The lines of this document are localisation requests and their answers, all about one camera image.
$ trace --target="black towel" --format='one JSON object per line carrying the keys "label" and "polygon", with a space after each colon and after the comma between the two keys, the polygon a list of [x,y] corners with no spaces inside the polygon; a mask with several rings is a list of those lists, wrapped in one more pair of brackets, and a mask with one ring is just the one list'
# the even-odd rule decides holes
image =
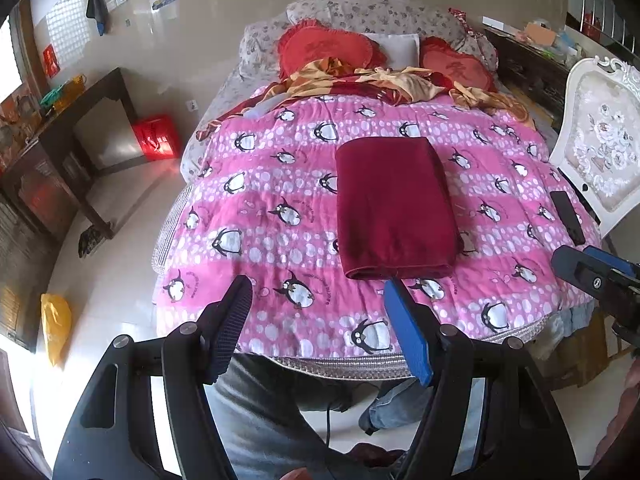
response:
{"label": "black towel", "polygon": [[89,0],[86,4],[86,16],[88,18],[94,18],[96,25],[98,26],[98,34],[103,35],[107,27],[107,18],[109,11],[107,11],[107,4],[104,0]]}

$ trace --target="floral chair back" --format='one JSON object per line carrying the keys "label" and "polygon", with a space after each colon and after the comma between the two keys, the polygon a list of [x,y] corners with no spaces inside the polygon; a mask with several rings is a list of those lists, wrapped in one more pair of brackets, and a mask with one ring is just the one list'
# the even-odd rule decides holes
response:
{"label": "floral chair back", "polygon": [[549,163],[585,197],[600,218],[603,237],[640,202],[638,70],[608,57],[573,67]]}

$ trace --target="red gift bag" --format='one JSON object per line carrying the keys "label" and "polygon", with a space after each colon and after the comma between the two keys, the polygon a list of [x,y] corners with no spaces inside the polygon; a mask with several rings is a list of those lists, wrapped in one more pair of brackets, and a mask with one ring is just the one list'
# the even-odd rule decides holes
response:
{"label": "red gift bag", "polygon": [[146,159],[161,160],[180,155],[180,138],[168,115],[156,115],[132,126]]}

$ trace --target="folded red towel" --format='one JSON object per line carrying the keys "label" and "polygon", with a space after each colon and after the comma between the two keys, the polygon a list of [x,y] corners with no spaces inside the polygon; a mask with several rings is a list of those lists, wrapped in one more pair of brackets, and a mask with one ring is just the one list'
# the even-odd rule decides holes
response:
{"label": "folded red towel", "polygon": [[336,152],[347,278],[449,276],[460,250],[442,163],[423,137],[366,137]]}

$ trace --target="window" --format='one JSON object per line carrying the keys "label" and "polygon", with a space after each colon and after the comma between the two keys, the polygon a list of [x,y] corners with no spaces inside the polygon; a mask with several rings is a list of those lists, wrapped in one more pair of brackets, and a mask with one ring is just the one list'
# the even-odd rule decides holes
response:
{"label": "window", "polygon": [[90,39],[86,0],[60,0],[47,15],[47,28],[60,69],[81,59]]}
{"label": "window", "polygon": [[9,19],[0,27],[0,102],[22,84],[18,66],[15,62],[14,46],[11,42]]}

